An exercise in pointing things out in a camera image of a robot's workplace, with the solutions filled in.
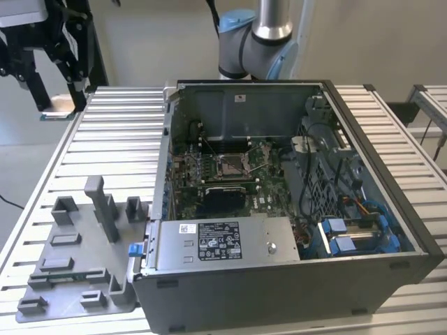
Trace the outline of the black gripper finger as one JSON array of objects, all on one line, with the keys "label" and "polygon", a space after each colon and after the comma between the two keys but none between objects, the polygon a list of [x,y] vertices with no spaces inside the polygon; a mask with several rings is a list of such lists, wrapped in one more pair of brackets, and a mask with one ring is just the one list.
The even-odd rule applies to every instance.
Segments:
[{"label": "black gripper finger", "polygon": [[42,112],[51,105],[45,85],[36,71],[36,62],[32,51],[10,52],[7,47],[1,47],[1,76],[14,77],[21,88],[29,91],[38,111]]},{"label": "black gripper finger", "polygon": [[93,22],[91,16],[71,17],[54,42],[50,59],[64,76],[75,110],[87,103],[85,82],[93,68]]}]

